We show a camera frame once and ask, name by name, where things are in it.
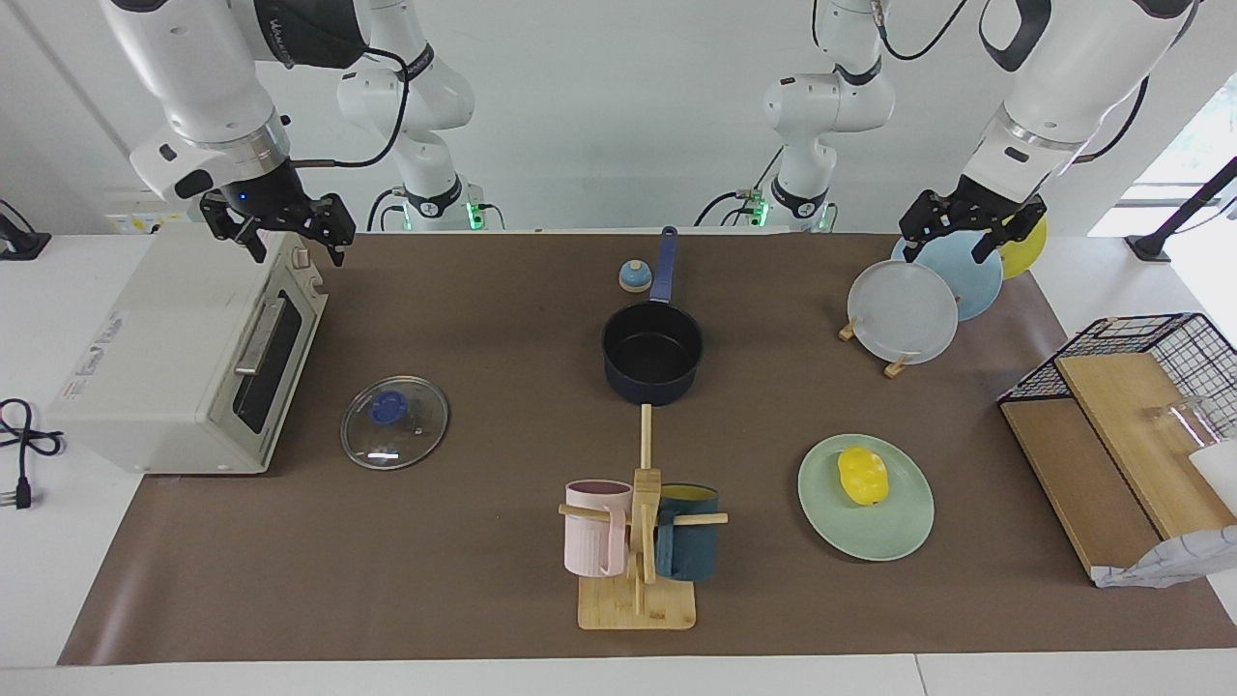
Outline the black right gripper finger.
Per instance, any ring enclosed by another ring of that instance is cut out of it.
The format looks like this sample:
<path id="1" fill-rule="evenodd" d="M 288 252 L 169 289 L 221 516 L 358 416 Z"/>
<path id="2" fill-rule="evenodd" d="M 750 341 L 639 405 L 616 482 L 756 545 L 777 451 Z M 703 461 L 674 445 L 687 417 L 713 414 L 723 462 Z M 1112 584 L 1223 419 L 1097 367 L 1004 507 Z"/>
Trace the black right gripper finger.
<path id="1" fill-rule="evenodd" d="M 216 241 L 230 241 L 246 248 L 257 265 L 266 260 L 266 246 L 260 239 L 260 220 L 245 218 L 238 221 L 221 193 L 205 193 L 200 198 L 200 213 Z"/>
<path id="2" fill-rule="evenodd" d="M 353 246 L 357 235 L 357 224 L 343 198 L 336 193 L 327 193 L 296 204 L 294 230 L 301 237 L 325 247 L 332 265 L 343 266 L 346 250 Z"/>

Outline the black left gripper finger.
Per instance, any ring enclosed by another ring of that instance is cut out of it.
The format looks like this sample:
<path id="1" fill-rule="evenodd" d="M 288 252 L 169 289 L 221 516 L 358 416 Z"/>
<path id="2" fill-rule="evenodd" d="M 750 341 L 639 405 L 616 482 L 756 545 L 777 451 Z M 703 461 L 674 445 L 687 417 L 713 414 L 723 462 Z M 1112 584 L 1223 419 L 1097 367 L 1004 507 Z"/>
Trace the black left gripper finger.
<path id="1" fill-rule="evenodd" d="M 1047 247 L 1049 226 L 1047 224 L 1047 202 L 1043 198 L 1030 198 L 1023 210 L 1008 220 L 1009 225 L 1002 232 L 987 230 L 980 242 L 972 248 L 976 265 L 986 263 L 990 256 L 998 252 L 1003 265 L 1034 265 Z"/>
<path id="2" fill-rule="evenodd" d="M 903 260 L 914 263 L 919 253 L 931 241 L 954 232 L 950 218 L 952 199 L 936 192 L 920 192 L 901 218 Z"/>

